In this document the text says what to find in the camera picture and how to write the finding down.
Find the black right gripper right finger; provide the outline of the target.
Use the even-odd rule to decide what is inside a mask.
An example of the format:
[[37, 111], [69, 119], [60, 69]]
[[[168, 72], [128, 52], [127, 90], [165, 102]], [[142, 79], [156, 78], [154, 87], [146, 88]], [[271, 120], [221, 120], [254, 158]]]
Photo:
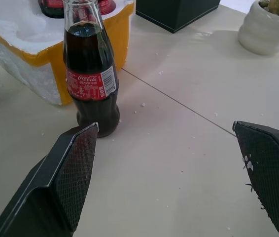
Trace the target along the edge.
[[233, 124], [247, 170], [251, 190], [255, 191], [274, 227], [279, 232], [279, 130], [245, 121]]

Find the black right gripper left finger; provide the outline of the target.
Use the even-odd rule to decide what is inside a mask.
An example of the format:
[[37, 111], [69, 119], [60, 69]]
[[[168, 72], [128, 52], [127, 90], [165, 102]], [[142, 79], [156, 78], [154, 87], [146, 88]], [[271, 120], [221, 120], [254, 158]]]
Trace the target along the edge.
[[71, 237], [89, 189], [98, 123], [61, 134], [0, 215], [0, 237]]

